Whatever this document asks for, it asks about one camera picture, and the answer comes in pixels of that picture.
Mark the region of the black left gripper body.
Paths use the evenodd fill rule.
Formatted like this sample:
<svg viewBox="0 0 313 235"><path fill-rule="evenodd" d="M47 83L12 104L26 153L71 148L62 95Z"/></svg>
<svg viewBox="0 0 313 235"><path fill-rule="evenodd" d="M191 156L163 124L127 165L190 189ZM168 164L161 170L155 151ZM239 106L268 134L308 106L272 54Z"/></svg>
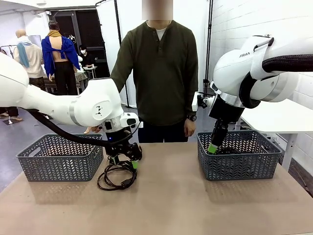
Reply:
<svg viewBox="0 0 313 235"><path fill-rule="evenodd" d="M117 132L106 133L107 141L111 143L105 147L106 155L115 156L124 154L131 149L129 140L133 137L130 129L121 129Z"/></svg>

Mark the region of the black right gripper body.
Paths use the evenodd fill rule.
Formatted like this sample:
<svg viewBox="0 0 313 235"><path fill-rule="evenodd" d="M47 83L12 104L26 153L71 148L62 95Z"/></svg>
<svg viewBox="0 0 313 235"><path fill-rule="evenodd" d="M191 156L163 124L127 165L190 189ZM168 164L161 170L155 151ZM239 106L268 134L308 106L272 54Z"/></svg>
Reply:
<svg viewBox="0 0 313 235"><path fill-rule="evenodd" d="M237 122L243 111L244 108L229 105L219 95L216 95L209 116L224 122Z"/></svg>

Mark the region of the person's right hand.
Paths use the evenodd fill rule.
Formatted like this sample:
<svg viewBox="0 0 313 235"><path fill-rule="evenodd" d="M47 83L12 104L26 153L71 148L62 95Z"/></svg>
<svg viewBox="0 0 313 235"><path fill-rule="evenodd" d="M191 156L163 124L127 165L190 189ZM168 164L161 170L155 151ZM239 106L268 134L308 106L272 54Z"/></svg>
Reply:
<svg viewBox="0 0 313 235"><path fill-rule="evenodd" d="M88 127L84 134L89 134L90 132L99 133L102 130L102 126L96 126L96 127Z"/></svg>

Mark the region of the person's left hand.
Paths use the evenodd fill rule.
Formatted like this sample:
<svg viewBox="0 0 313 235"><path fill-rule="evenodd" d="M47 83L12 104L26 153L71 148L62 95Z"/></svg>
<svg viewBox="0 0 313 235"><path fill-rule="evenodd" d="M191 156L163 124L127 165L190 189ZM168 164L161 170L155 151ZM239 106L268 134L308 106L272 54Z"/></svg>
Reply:
<svg viewBox="0 0 313 235"><path fill-rule="evenodd" d="M184 134L185 136L191 137L196 130L196 123L194 121L191 121L190 119L186 119L184 123Z"/></svg>

